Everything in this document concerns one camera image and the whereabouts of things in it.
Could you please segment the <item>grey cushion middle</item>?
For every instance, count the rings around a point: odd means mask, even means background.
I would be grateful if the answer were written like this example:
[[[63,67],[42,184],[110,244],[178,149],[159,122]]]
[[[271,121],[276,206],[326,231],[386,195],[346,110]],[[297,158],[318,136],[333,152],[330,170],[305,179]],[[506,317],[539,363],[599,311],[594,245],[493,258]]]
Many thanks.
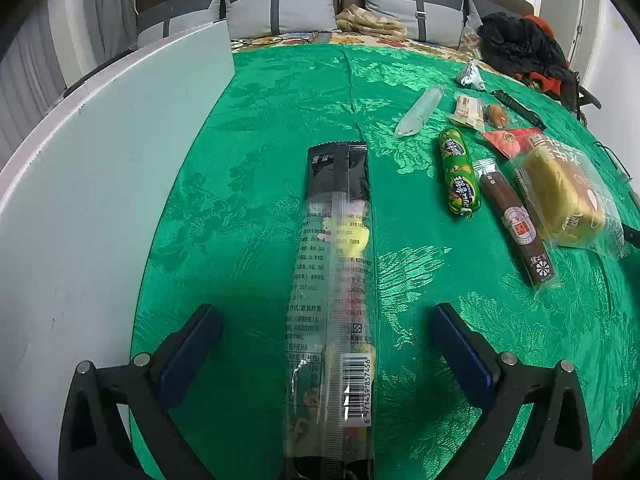
[[[226,21],[233,40],[337,29],[333,0],[226,0]]]

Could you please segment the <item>clear long snack packet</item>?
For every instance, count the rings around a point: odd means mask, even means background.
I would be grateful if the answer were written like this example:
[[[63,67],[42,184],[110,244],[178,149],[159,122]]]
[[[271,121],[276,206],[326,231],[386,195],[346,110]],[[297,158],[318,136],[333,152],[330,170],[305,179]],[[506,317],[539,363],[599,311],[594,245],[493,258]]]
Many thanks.
[[[395,136],[414,136],[418,134],[427,123],[428,118],[431,117],[431,114],[436,110],[444,92],[445,87],[441,84],[435,84],[427,88],[398,122],[394,131]]]

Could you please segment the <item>white cardboard box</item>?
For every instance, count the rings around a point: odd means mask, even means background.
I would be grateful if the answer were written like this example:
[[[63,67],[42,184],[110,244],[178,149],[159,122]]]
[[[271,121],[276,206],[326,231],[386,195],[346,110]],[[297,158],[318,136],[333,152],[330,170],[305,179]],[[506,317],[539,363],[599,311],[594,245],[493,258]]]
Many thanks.
[[[228,27],[134,51],[83,82],[1,173],[1,414],[40,477],[77,363],[128,360],[168,194],[234,74]]]

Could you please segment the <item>black chair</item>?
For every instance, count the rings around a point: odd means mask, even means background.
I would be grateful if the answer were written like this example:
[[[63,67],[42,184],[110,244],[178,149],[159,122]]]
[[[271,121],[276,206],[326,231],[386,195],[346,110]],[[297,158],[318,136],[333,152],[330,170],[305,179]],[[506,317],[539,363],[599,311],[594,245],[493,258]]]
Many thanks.
[[[582,110],[585,106],[592,105],[597,110],[602,108],[602,104],[598,98],[596,98],[590,91],[588,91],[583,85],[582,80],[578,72],[575,73],[576,77],[576,117],[579,122],[587,127],[588,119]]]

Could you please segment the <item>brown sausage snack stick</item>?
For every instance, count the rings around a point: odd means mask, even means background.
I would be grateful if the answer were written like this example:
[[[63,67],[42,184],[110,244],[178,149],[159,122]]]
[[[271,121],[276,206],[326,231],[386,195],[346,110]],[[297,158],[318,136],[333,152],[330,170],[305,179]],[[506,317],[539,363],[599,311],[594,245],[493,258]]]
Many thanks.
[[[521,258],[530,284],[541,288],[551,283],[555,268],[528,210],[491,158],[473,164],[480,189],[489,198]]]

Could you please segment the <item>bread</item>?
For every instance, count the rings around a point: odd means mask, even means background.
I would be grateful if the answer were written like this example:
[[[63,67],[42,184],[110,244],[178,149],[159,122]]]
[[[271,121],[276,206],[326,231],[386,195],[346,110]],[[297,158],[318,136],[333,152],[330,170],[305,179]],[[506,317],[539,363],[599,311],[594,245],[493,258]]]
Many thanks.
[[[584,152],[533,133],[514,157],[513,170],[544,240],[614,260],[627,255],[613,195]]]

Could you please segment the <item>grey cushion right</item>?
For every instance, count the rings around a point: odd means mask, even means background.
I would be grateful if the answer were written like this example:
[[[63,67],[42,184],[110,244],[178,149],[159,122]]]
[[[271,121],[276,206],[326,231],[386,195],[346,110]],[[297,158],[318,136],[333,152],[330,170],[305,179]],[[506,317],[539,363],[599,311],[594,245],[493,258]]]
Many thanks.
[[[459,47],[465,0],[364,0],[364,4],[368,11],[403,24],[409,39]]]

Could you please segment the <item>silver foil snack packet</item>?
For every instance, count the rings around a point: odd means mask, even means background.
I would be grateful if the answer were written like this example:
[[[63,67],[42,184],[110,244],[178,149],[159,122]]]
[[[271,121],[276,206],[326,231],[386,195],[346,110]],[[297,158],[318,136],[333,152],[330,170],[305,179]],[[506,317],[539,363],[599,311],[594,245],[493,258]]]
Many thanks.
[[[467,62],[465,66],[457,72],[457,75],[454,76],[454,81],[461,88],[473,89],[480,92],[484,92],[486,90],[484,80],[480,74],[480,69],[477,67],[474,60],[469,60],[469,62]]]

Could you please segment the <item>grey cushion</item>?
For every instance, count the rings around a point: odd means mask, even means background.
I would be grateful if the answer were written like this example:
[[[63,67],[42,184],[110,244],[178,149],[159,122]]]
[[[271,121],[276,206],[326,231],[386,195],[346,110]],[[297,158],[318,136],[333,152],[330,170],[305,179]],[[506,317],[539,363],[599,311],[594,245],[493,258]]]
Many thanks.
[[[220,21],[221,0],[165,0],[137,13],[137,47]]]
[[[226,0],[226,21],[233,40],[337,29],[333,0]]]
[[[364,4],[368,11],[403,24],[409,39],[459,47],[465,0],[364,0]]]

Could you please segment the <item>red snack packet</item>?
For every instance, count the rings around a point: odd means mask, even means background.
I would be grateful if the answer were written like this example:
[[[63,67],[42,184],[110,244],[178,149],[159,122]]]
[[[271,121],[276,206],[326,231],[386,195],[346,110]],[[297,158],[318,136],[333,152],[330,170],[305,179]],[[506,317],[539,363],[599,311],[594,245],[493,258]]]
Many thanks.
[[[544,138],[538,128],[518,128],[487,131],[483,133],[487,140],[507,159],[529,152],[537,142]]]

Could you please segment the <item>beige folded cloth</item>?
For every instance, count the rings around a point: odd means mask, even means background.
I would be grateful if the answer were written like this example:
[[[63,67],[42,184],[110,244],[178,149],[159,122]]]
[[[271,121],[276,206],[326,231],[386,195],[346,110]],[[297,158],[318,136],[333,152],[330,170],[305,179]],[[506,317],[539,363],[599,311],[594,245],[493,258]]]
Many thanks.
[[[407,27],[387,16],[378,15],[361,6],[351,4],[335,17],[342,32],[361,32],[371,36],[407,39]]]

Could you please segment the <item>dark chocolate bar wrapper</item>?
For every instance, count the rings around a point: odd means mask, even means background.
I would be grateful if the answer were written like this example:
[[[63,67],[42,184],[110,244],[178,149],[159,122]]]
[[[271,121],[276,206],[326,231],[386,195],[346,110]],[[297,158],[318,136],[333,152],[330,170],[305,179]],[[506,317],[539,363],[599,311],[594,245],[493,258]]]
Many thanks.
[[[494,90],[491,91],[491,94],[503,105],[510,110],[513,110],[518,116],[526,119],[530,124],[539,130],[546,130],[547,126],[544,124],[540,116],[535,113],[533,110],[530,110],[528,107],[524,106],[522,103],[518,102],[518,100],[512,98],[510,94],[507,94],[503,90]]]

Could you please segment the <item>small beige snack packet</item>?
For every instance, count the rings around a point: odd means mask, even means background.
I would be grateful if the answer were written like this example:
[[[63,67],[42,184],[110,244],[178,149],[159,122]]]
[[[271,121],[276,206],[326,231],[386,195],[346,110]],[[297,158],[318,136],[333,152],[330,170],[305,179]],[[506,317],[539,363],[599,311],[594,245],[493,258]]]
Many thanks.
[[[456,106],[454,111],[448,115],[450,122],[456,125],[471,128],[478,132],[485,131],[484,105],[480,99],[474,98],[464,93],[457,93],[454,96]]]

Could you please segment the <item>long black candy packet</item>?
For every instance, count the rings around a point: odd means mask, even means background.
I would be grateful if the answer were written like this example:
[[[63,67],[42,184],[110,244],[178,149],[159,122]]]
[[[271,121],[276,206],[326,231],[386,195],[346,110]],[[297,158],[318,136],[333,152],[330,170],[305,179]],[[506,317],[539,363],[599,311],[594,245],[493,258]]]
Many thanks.
[[[313,146],[284,342],[285,479],[371,479],[375,299],[368,149]]]

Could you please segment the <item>green floral tablecloth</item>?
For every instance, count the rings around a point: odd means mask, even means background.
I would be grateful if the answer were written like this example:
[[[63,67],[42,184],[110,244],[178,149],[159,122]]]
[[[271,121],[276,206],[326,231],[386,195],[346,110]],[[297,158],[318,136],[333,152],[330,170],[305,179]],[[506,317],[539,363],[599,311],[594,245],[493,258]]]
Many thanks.
[[[282,467],[285,349],[323,318],[334,220],[306,201],[307,153],[367,145],[371,198],[336,247],[373,304],[378,357],[375,466],[431,479],[477,420],[426,316],[447,301],[497,350],[570,360],[601,455],[639,395],[639,254],[552,249],[558,282],[534,289],[500,218],[448,208],[437,139],[454,110],[457,64],[422,53],[325,44],[235,53],[154,236],[132,348],[150,351],[201,304],[224,319],[172,418],[219,479],[274,479]]]

